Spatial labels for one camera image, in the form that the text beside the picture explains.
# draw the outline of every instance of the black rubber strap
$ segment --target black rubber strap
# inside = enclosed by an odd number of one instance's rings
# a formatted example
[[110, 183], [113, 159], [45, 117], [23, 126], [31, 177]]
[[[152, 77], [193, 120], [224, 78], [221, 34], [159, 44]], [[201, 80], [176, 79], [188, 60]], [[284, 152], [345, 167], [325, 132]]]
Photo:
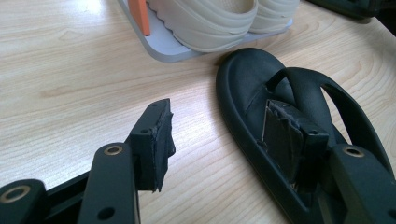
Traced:
[[370, 120], [359, 104], [343, 88], [319, 72], [304, 68], [284, 68], [266, 83], [267, 90], [276, 91], [277, 84], [284, 77], [291, 85], [297, 108], [329, 133], [329, 147], [339, 143], [336, 141], [332, 116], [322, 90], [325, 90], [332, 98], [352, 144], [371, 151], [392, 174], [385, 149]]

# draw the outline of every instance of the gray tray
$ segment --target gray tray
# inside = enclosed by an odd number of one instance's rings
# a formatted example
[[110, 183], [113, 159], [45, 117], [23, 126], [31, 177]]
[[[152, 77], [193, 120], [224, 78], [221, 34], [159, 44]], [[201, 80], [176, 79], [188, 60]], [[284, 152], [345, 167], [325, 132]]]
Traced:
[[[175, 63], [204, 54], [180, 44], [172, 35], [172, 31], [166, 29], [163, 21], [157, 18], [156, 13], [151, 10], [149, 6], [148, 19], [150, 35], [144, 36], [129, 12], [128, 0], [119, 0], [119, 2], [146, 51], [154, 59], [164, 63]], [[241, 43], [247, 43], [256, 39], [284, 33], [291, 25], [292, 20], [289, 21], [288, 25], [283, 30], [278, 32], [259, 35], [247, 33]]]

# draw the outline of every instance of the orange object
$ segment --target orange object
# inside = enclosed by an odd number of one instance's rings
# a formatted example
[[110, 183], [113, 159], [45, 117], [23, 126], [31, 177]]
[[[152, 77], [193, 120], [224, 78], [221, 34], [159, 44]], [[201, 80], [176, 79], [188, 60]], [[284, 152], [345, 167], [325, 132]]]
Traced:
[[149, 15], [146, 0], [128, 0], [129, 11], [143, 35], [149, 35]]

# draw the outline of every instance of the black sandal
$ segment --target black sandal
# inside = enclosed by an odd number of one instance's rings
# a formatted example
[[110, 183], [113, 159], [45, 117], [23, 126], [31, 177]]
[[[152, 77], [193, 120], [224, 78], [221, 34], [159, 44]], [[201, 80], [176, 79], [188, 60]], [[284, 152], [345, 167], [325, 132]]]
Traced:
[[[221, 63], [216, 85], [233, 138], [291, 221], [395, 220], [396, 186], [390, 184], [387, 154], [359, 105], [334, 81], [286, 68], [263, 50], [240, 49]], [[339, 110], [352, 145], [333, 126], [322, 90]], [[357, 164], [351, 161], [357, 158]], [[377, 178], [368, 180], [369, 175]], [[372, 181], [377, 192], [361, 189], [359, 181]], [[381, 192], [377, 181], [389, 190]]]

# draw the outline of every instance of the black flip-flop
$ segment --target black flip-flop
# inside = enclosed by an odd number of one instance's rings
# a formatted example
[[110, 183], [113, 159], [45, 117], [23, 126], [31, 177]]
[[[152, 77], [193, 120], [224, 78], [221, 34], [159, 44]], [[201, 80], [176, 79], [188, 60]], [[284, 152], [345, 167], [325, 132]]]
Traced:
[[[221, 63], [216, 85], [221, 113], [233, 138], [293, 222], [346, 218], [342, 192], [322, 163], [332, 147], [348, 145], [332, 125], [322, 90], [339, 110], [353, 146], [371, 152], [386, 175], [393, 177], [387, 154], [364, 112], [321, 73], [286, 68], [260, 49], [240, 49]], [[361, 150], [353, 146], [346, 152], [358, 157]], [[323, 197], [331, 202], [321, 203]], [[333, 214], [323, 213], [326, 204]]]

